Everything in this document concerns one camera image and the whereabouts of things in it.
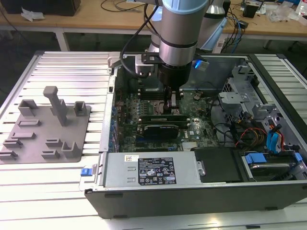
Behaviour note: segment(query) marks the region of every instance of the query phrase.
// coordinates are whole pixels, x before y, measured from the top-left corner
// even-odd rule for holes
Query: blue tab
[[[197,60],[195,63],[195,69],[198,69],[198,67],[201,65],[201,60]]]
[[[175,147],[168,147],[168,151],[175,151],[176,148]]]
[[[81,169],[81,176],[92,176],[93,169]]]
[[[245,156],[245,159],[248,164],[252,163],[266,163],[267,160],[265,159],[263,153],[255,152],[255,153],[250,153],[247,156]]]
[[[295,158],[296,158],[296,160],[297,160],[298,162],[301,162],[301,161],[303,160],[301,154],[299,154],[298,152],[296,152],[296,153],[294,154],[294,156],[295,156]]]

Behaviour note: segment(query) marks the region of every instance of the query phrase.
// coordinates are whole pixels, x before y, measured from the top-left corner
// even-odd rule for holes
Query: computer case
[[[74,16],[81,0],[0,0],[7,13],[21,13],[22,8],[44,14]]]

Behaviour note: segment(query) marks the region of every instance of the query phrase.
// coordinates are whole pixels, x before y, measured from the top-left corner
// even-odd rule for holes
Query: blue light
[[[201,65],[201,60],[197,60],[195,64],[195,68],[197,69]]]

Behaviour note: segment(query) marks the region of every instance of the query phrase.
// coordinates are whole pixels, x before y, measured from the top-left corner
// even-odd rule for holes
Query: aluminum extrusion table
[[[246,229],[247,225],[266,230],[306,229],[307,199],[277,211],[101,219],[80,192],[79,182],[81,168],[98,162],[109,76],[108,56],[107,52],[36,55],[13,88],[0,109],[0,144],[18,118],[17,106],[22,99],[48,105],[48,100],[42,96],[47,85],[57,85],[59,98],[67,104],[83,100],[91,105],[92,112],[80,162],[0,165],[0,229],[223,230]],[[276,55],[257,57],[306,121],[306,80],[285,59]],[[92,181],[94,176],[86,177],[87,183]]]

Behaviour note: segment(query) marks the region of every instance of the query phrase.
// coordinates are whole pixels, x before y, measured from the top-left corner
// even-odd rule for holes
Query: robotic arm
[[[201,23],[209,4],[208,0],[141,1],[159,6],[163,4],[159,34],[159,53],[144,53],[140,55],[140,57],[142,57],[140,66],[158,66],[158,79],[164,85],[164,111],[168,113],[172,108],[177,107],[176,98],[180,97],[179,88],[189,79]],[[144,72],[142,72],[142,74],[143,75],[136,75],[138,75],[138,77],[143,77],[145,74]]]

